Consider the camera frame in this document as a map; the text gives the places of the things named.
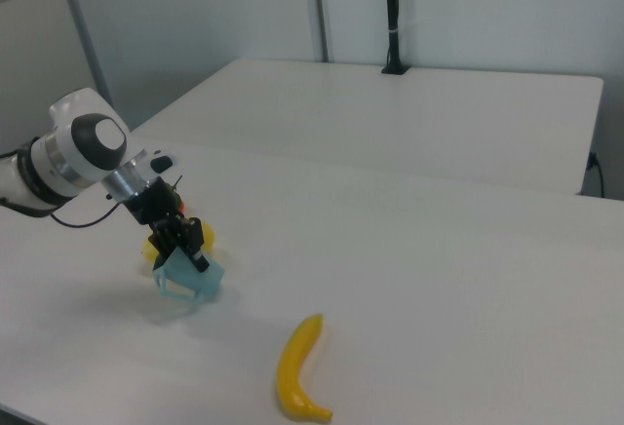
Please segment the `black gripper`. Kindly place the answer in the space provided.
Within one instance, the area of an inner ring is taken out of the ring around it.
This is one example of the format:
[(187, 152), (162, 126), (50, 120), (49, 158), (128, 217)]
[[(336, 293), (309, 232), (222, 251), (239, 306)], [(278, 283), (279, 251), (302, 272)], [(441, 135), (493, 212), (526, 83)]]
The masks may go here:
[(198, 217), (189, 217), (184, 223), (180, 211), (181, 198), (175, 188), (158, 177), (142, 191), (124, 203), (125, 208), (140, 224), (148, 226), (151, 235), (148, 240), (162, 257), (169, 257), (177, 249), (185, 249), (198, 271), (207, 271), (210, 263), (204, 255), (206, 244), (205, 224)]

